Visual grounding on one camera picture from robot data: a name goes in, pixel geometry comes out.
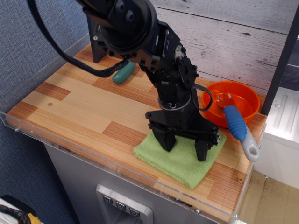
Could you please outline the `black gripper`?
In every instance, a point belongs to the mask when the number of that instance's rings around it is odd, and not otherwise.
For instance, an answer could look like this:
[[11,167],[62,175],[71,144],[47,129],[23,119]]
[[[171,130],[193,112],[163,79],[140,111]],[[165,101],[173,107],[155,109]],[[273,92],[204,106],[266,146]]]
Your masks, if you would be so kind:
[[156,140],[167,152],[172,150],[178,135],[195,140],[197,158],[205,161],[208,150],[220,141],[218,126],[204,118],[193,103],[179,110],[150,111],[145,117]]

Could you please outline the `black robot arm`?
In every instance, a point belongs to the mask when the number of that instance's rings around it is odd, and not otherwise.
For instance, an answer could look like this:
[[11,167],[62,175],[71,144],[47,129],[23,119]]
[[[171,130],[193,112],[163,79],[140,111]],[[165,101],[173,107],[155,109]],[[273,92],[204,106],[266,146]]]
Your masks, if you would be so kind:
[[200,114],[197,67],[179,37],[160,21],[148,0],[82,0],[84,13],[100,26],[102,51],[140,66],[158,93],[159,111],[146,113],[162,148],[171,151],[176,136],[195,141],[197,158],[219,142],[218,127]]

